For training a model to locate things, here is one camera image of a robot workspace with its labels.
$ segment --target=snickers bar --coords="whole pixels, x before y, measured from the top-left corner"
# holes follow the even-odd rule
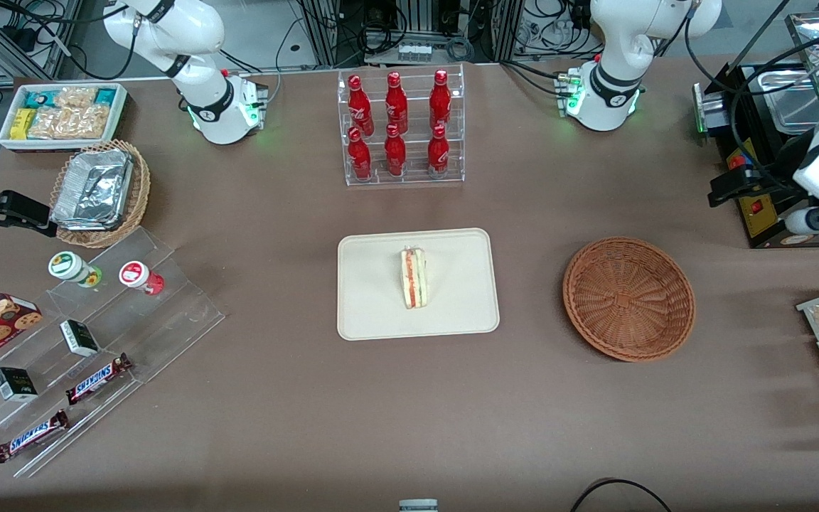
[[[61,409],[48,421],[42,422],[29,431],[14,438],[11,443],[0,444],[0,464],[16,456],[21,450],[39,443],[44,437],[58,430],[67,429],[68,416]]]
[[[116,359],[111,360],[109,364],[101,368],[99,372],[87,377],[87,379],[84,379],[84,381],[72,389],[65,391],[65,395],[68,396],[68,404],[77,404],[87,396],[93,395],[93,393],[97,391],[97,389],[100,389],[105,383],[115,379],[120,373],[132,366],[131,361],[128,361],[128,356],[123,352],[120,356],[116,357]]]

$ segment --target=wicker basket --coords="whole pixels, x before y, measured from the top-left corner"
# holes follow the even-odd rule
[[[624,361],[670,356],[695,323],[685,273],[643,240],[607,238],[583,247],[564,273],[562,295],[586,341]]]
[[[88,247],[88,249],[102,249],[102,247],[109,247],[124,239],[141,223],[144,210],[147,208],[147,194],[150,192],[150,170],[147,168],[147,162],[144,161],[141,153],[134,146],[122,140],[110,140],[110,142],[89,146],[89,148],[81,149],[81,152],[91,153],[107,149],[122,149],[134,157],[132,181],[128,185],[128,198],[123,212],[124,220],[117,229],[111,231],[69,231],[59,228],[55,234],[59,240]],[[68,162],[65,162],[65,165],[62,166],[62,172],[55,179],[55,187],[49,197],[50,208],[55,205],[55,200],[62,189],[62,180],[65,179],[65,171],[67,170]]]

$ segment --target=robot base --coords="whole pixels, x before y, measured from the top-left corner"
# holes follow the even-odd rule
[[[254,130],[264,129],[267,89],[263,87],[259,90],[254,82],[234,75],[227,77],[227,80],[233,85],[233,101],[220,113],[218,120],[205,122],[198,119],[190,108],[188,110],[195,128],[214,144],[231,144]]]
[[[630,106],[609,107],[589,84],[589,73],[595,67],[595,62],[587,62],[579,68],[569,69],[566,83],[555,80],[556,92],[571,95],[558,98],[558,110],[562,117],[573,117],[588,129],[614,130],[633,114],[640,91],[634,93]]]

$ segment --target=white robotic arm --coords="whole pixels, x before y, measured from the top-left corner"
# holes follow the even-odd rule
[[[653,62],[653,39],[671,39],[691,19],[691,38],[707,33],[722,0],[591,0],[592,18],[605,49],[598,63],[572,68],[566,77],[572,97],[565,111],[589,129],[620,127],[633,112],[641,78]]]
[[[208,56],[223,46],[223,22],[201,0],[110,2],[104,14],[110,38],[132,48],[173,80],[188,102],[196,129],[215,144],[230,144],[263,127],[266,90],[225,75]]]

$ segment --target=table surface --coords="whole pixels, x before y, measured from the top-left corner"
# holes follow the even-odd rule
[[[675,510],[819,509],[819,353],[793,307],[819,296],[819,250],[749,250],[737,210],[707,206],[721,168],[692,135],[690,61],[658,59],[611,133],[498,65],[465,71],[467,181],[389,191],[343,183],[336,73],[286,75],[232,146],[192,129],[168,80],[127,82],[144,225],[228,317],[32,479],[0,467],[0,510],[555,511],[605,476]],[[48,200],[64,160],[4,150],[0,189]],[[339,338],[339,240],[469,227],[491,236],[496,331]],[[568,260],[612,235],[692,282],[696,327],[666,360],[611,360],[563,311]],[[62,249],[0,230],[0,292],[53,286]]]

